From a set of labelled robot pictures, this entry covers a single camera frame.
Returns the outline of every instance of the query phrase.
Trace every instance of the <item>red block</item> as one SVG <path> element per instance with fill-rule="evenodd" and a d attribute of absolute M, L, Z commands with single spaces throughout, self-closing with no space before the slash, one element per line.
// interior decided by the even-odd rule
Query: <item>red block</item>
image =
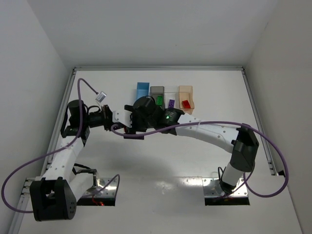
<path fill-rule="evenodd" d="M 190 109 L 191 105 L 188 100 L 182 101 L 182 105 L 185 109 Z"/>

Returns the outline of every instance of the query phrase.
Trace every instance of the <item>gray wall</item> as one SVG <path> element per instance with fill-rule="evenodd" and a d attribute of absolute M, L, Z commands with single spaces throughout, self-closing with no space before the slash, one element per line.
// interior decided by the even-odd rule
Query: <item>gray wall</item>
<path fill-rule="evenodd" d="M 77 65 L 244 65 L 277 0 L 28 0 Z"/>
<path fill-rule="evenodd" d="M 268 135 L 282 149 L 304 233 L 312 233 L 312 1 L 279 1 L 247 66 Z"/>
<path fill-rule="evenodd" d="M 0 184 L 15 168 L 45 153 L 69 71 L 26 0 L 0 2 Z M 17 173 L 6 187 L 16 206 L 24 179 L 42 162 Z M 0 233 L 13 212 L 0 202 Z"/>

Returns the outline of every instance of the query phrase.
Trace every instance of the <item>cable connector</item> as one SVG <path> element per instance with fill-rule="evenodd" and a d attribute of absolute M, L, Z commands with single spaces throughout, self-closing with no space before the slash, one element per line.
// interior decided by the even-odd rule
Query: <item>cable connector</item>
<path fill-rule="evenodd" d="M 103 91 L 99 92 L 99 94 L 96 97 L 96 101 L 98 104 L 101 104 L 101 102 L 106 98 L 106 93 L 104 93 Z"/>

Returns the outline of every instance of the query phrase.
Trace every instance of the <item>purple block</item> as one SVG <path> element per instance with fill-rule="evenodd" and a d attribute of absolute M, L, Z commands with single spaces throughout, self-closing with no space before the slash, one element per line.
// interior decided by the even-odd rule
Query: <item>purple block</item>
<path fill-rule="evenodd" d="M 175 106 L 175 101 L 170 99 L 169 104 L 168 104 L 168 108 L 174 108 L 174 106 Z"/>

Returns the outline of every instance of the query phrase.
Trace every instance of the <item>white table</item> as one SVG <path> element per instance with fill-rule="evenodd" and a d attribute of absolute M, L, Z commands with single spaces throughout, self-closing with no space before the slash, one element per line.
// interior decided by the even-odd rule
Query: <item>white table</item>
<path fill-rule="evenodd" d="M 86 79 L 97 91 L 104 91 L 111 110 L 133 104 L 137 82 L 150 82 L 151 86 L 192 85 L 195 117 L 257 126 L 240 70 L 77 69 L 65 100 L 78 98 L 78 78 Z M 83 83 L 81 94 L 88 106 L 95 103 L 94 93 Z M 258 139 L 256 169 L 249 184 L 257 192 L 268 194 L 276 191 L 284 178 L 271 175 Z M 102 127 L 91 129 L 77 162 L 97 168 L 101 177 L 120 174 L 116 206 L 78 207 L 71 221 L 36 222 L 32 215 L 24 215 L 19 233 L 301 233 L 288 189 L 274 198 L 249 193 L 250 206 L 204 205 L 196 176 L 216 177 L 217 167 L 226 166 L 229 160 L 230 154 L 224 150 L 187 137 L 156 134 L 145 140 L 129 140 Z M 190 183 L 183 184 L 182 176 L 189 177 Z"/>

